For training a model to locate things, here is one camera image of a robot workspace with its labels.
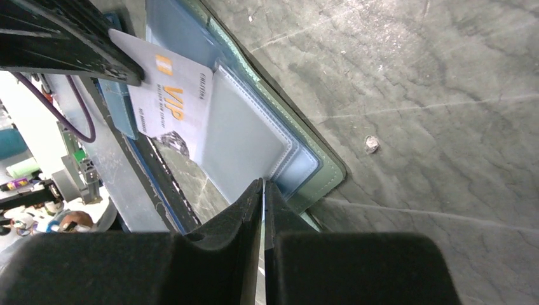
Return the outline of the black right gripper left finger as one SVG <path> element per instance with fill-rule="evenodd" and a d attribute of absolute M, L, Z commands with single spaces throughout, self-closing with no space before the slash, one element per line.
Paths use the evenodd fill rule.
<path fill-rule="evenodd" d="M 48 233 L 1 273 L 2 304 L 253 304 L 263 181 L 188 234 Z"/>

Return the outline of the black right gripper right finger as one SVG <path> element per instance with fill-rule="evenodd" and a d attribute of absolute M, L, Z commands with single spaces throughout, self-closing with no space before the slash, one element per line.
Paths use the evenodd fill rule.
<path fill-rule="evenodd" d="M 320 233 L 264 184 L 268 304 L 459 304 L 440 248 L 407 232 Z"/>

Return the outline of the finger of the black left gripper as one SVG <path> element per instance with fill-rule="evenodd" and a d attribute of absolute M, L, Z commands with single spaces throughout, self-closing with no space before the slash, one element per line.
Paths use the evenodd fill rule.
<path fill-rule="evenodd" d="M 1 1 L 1 70 L 138 86 L 143 68 L 117 47 L 90 1 Z"/>

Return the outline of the green card holder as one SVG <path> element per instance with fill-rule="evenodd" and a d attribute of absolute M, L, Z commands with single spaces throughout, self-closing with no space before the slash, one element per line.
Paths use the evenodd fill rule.
<path fill-rule="evenodd" d="M 229 203 L 263 178 L 300 214 L 344 180 L 342 162 L 208 4 L 148 1 L 146 37 L 213 69 L 207 122 L 193 159 Z"/>

